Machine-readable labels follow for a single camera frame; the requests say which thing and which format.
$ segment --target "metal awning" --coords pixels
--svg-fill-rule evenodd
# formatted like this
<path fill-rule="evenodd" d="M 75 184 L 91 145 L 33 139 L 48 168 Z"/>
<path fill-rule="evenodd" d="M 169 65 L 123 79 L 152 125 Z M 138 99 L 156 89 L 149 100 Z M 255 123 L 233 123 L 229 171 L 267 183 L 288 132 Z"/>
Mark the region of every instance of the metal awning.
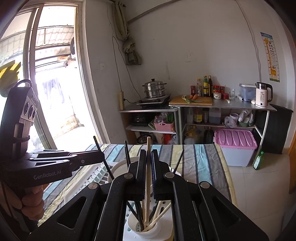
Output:
<path fill-rule="evenodd" d="M 74 26 L 48 26 L 38 28 L 35 59 L 70 54 Z M 23 54 L 25 31 L 0 40 L 0 66 Z"/>

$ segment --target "cutting board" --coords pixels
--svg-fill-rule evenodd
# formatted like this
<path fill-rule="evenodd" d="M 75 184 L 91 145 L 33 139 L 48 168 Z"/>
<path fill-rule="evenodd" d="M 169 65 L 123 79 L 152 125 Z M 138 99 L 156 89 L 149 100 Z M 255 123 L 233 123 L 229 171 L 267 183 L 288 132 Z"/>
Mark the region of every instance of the cutting board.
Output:
<path fill-rule="evenodd" d="M 176 96 L 174 97 L 169 104 L 185 104 L 185 105 L 213 105 L 213 101 L 211 97 L 198 97 L 196 100 L 202 100 L 202 102 L 191 102 L 188 104 L 185 100 L 182 99 L 182 96 Z"/>

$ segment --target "screw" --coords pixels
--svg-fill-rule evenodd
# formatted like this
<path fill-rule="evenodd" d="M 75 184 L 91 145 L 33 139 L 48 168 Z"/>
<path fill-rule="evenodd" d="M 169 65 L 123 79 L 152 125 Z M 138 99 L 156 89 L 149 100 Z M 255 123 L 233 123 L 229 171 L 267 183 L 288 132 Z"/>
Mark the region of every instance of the screw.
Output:
<path fill-rule="evenodd" d="M 131 179 L 131 178 L 133 178 L 133 174 L 132 173 L 129 173 L 129 172 L 126 173 L 126 174 L 124 174 L 123 176 L 124 176 L 125 179 Z"/>
<path fill-rule="evenodd" d="M 98 184 L 97 183 L 90 183 L 89 184 L 89 189 L 91 189 L 91 190 L 94 190 L 94 189 L 96 189 L 98 187 Z"/>
<path fill-rule="evenodd" d="M 202 182 L 202 183 L 200 184 L 200 186 L 201 186 L 202 188 L 209 188 L 209 187 L 210 187 L 210 184 L 209 184 L 208 182 Z"/>
<path fill-rule="evenodd" d="M 165 177 L 167 177 L 167 178 L 173 178 L 174 176 L 175 176 L 175 174 L 173 174 L 172 172 L 167 172 L 165 174 Z"/>

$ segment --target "glass cup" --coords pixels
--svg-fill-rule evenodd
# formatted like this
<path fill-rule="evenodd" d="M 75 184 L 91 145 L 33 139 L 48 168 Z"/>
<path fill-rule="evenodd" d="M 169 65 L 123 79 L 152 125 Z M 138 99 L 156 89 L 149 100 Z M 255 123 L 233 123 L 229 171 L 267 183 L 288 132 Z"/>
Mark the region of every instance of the glass cup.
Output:
<path fill-rule="evenodd" d="M 233 100 L 235 98 L 235 89 L 231 89 L 229 91 L 229 99 Z"/>

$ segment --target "human hand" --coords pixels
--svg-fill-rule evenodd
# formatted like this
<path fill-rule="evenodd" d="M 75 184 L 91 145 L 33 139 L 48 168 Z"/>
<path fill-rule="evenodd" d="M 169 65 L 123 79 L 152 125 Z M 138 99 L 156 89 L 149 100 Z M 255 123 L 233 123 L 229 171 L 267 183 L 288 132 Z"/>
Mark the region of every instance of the human hand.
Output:
<path fill-rule="evenodd" d="M 5 188 L 5 193 L 7 196 L 7 203 L 5 201 L 5 196 L 3 193 L 2 187 Z M 4 182 L 0 185 L 0 204 L 6 213 L 10 216 L 13 216 L 13 208 L 21 209 L 22 213 L 27 216 L 30 220 L 39 220 L 44 215 L 44 201 L 43 197 L 43 188 L 42 186 L 37 186 L 29 188 L 30 194 L 25 195 L 22 200 L 9 188 Z"/>

